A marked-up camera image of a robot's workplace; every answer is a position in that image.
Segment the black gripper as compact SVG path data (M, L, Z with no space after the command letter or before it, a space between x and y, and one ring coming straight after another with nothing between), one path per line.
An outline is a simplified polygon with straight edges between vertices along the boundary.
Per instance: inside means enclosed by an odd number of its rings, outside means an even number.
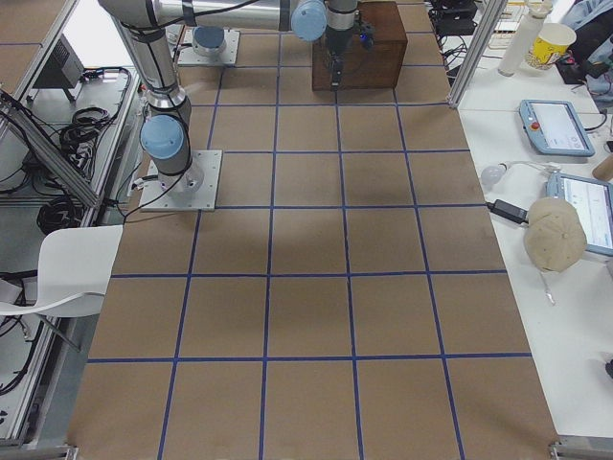
M352 44L352 29L336 30L327 27L325 42L329 55L330 88L339 89L343 76L343 59L341 58Z

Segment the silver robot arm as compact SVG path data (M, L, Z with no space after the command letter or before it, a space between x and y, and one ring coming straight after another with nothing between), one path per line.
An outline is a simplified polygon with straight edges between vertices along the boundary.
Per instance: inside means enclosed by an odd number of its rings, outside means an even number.
M147 89L151 113L141 144L168 194L189 194L201 187L204 172L190 146L190 99L181 86L166 29L246 28L292 32L303 41L320 37L333 58L347 49L357 23L355 1L103 1Z
M197 55L212 57L225 47L225 31L219 27L198 26L193 29L193 50Z

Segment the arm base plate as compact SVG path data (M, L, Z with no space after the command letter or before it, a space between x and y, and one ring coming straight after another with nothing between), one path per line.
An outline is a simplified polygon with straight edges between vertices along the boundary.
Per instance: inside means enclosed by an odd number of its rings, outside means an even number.
M234 66L238 58L239 38L239 31L233 29L223 29L222 39L219 39L219 33L189 29L179 45L177 63L191 67Z
M222 151L192 151L192 165L174 184L176 179L158 175L153 161L148 175L155 178L144 183L139 205L145 212L213 211L222 163Z

